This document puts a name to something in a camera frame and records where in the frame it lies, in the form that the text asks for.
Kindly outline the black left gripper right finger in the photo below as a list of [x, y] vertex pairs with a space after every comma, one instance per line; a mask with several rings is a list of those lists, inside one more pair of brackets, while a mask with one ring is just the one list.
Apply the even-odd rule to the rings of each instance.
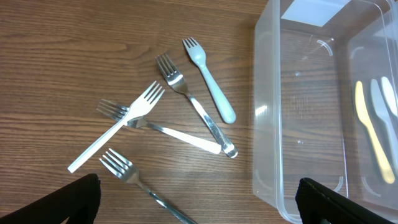
[[303, 224], [392, 223], [308, 177], [300, 179], [295, 201]]

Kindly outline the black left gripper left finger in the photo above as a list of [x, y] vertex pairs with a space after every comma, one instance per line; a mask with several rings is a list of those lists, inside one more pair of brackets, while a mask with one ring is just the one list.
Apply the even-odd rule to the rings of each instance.
[[88, 174], [1, 217], [1, 224], [93, 224], [101, 202], [100, 184], [97, 174]]

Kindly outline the yellow plastic knife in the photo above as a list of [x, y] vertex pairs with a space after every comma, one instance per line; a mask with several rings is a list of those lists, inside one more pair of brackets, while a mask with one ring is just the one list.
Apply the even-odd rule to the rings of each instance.
[[357, 81], [355, 84], [354, 103], [358, 118], [368, 131], [382, 179], [387, 184], [393, 184], [396, 178], [369, 117], [361, 81]]

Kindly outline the pale grey-blue plastic knife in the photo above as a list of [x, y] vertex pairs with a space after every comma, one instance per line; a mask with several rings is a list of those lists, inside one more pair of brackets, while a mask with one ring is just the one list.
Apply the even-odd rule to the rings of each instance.
[[377, 117], [384, 123], [386, 129], [389, 148], [391, 151], [391, 160], [394, 170], [397, 172], [397, 136], [376, 79], [371, 80], [370, 89], [374, 110]]

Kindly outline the white plastic fork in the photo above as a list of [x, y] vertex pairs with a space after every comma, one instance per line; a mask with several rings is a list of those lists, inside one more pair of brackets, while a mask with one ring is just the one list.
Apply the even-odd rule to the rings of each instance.
[[164, 94], [164, 89], [154, 81], [128, 108], [127, 113], [84, 152], [82, 152], [69, 166], [68, 171], [74, 173], [91, 156], [93, 156], [104, 144], [106, 144], [125, 124], [130, 120], [140, 118], [148, 114]]

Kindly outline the white plastic knife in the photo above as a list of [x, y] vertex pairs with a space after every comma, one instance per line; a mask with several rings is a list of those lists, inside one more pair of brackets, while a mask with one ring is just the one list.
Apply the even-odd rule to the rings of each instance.
[[381, 78], [382, 92], [386, 99], [389, 109], [394, 116], [397, 116], [397, 96], [394, 93], [391, 82], [387, 77]]

